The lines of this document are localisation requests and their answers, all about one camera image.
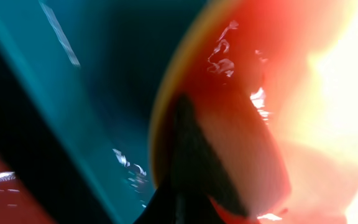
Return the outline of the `yellow plate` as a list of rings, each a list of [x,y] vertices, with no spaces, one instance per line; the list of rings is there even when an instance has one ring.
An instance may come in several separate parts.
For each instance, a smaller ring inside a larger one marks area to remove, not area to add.
[[[209,3],[155,97],[156,188],[165,179],[172,185],[173,114],[182,94],[250,99],[287,168],[290,193],[279,206],[252,222],[213,207],[224,223],[358,223],[358,1]]]

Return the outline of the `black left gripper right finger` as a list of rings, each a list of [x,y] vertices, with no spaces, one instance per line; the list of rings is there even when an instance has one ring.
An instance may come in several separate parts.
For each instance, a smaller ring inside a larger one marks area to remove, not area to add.
[[[209,198],[197,191],[179,191],[178,224],[224,224]]]

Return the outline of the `green and orange sponge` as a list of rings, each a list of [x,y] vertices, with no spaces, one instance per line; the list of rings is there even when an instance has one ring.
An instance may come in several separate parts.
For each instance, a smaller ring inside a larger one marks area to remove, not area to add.
[[[239,221],[256,221],[290,193],[280,150],[250,99],[182,94],[174,109],[171,177]]]

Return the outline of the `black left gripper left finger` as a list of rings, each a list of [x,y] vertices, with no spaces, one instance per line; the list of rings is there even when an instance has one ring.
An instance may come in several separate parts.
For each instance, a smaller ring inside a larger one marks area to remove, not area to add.
[[[171,185],[171,180],[163,180],[134,224],[174,223],[176,196],[176,192]]]

